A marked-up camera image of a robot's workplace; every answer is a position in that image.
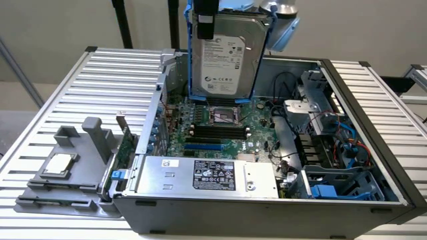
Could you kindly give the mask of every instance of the warning label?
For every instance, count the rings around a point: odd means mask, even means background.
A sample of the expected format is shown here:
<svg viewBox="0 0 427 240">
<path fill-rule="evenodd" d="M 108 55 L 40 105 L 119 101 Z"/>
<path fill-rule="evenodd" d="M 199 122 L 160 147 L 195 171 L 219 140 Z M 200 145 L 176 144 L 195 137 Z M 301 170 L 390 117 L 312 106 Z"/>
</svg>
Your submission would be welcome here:
<svg viewBox="0 0 427 240">
<path fill-rule="evenodd" d="M 192 187 L 199 190 L 236 190 L 232 161 L 193 161 Z"/>
<path fill-rule="evenodd" d="M 237 92 L 245 43 L 236 36 L 203 41 L 201 87 L 212 94 Z"/>
</svg>

